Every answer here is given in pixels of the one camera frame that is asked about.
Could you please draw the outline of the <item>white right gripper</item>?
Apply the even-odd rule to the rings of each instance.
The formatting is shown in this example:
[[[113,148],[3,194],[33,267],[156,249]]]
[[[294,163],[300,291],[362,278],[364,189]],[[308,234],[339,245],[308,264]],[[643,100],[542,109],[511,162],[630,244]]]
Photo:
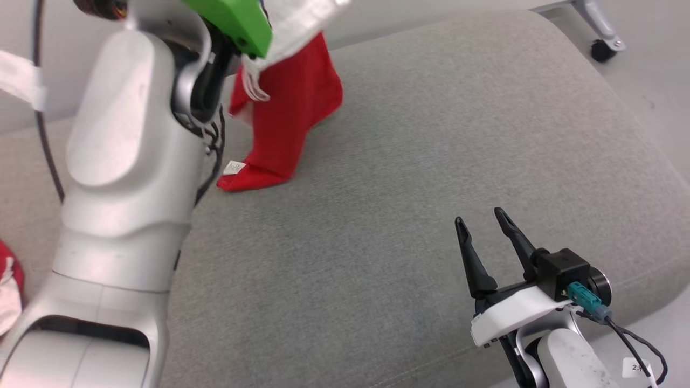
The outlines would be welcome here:
[[[537,278],[532,254],[535,246],[512,221],[503,208],[494,208],[495,217],[505,236],[507,236],[517,253],[525,281]],[[483,347],[494,339],[505,336],[516,329],[536,322],[557,308],[565,307],[570,300],[555,302],[539,287],[518,290],[507,299],[491,307],[485,307],[485,298],[498,289],[496,280],[488,275],[472,245],[472,235],[461,217],[455,219],[461,257],[470,296],[475,299],[475,316],[471,320],[471,336],[477,347]]]

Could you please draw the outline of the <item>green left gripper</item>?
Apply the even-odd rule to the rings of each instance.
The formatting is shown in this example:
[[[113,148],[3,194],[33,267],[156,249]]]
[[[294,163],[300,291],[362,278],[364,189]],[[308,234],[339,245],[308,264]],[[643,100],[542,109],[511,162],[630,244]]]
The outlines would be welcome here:
[[[266,58],[273,29],[261,0],[182,0],[191,10],[214,25],[243,54]]]

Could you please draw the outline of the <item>red jersey with number print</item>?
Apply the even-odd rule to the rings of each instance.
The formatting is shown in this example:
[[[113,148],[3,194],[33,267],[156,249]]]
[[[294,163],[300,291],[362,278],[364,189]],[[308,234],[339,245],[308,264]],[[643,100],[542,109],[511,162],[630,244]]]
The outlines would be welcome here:
[[[268,54],[244,55],[229,115],[252,128],[252,148],[217,181],[227,192],[290,180],[308,132],[342,104],[343,88],[323,30],[352,0],[258,0],[273,32]]]

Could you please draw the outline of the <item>red shorts with white panel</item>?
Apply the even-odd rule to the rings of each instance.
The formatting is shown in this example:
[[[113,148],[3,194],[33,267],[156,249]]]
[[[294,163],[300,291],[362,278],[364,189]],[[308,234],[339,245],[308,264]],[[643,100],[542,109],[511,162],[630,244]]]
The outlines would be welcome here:
[[[0,339],[14,327],[22,314],[24,280],[19,260],[0,240]]]

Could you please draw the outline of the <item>grey cushion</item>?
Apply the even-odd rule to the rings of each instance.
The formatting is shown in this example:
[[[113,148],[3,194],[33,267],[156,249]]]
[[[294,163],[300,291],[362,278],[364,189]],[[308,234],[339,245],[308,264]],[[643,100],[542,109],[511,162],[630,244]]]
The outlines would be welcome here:
[[[501,285],[522,278],[500,206],[537,246],[602,270],[613,318],[690,283],[690,188],[574,44],[489,12],[335,50],[344,101],[296,177],[192,212],[158,388],[441,388],[508,376],[481,350],[453,226]],[[0,237],[28,303],[62,205],[29,130],[0,136]]]

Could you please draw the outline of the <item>grey metal stand leg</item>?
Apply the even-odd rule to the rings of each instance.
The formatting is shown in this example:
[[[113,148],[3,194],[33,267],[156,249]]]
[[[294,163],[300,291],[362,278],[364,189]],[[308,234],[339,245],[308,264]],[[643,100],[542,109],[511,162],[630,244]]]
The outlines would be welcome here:
[[[555,8],[572,6],[582,19],[596,33],[596,43],[606,47],[609,52],[626,51],[627,46],[621,39],[611,20],[604,14],[601,0],[535,0],[533,12],[542,13]]]

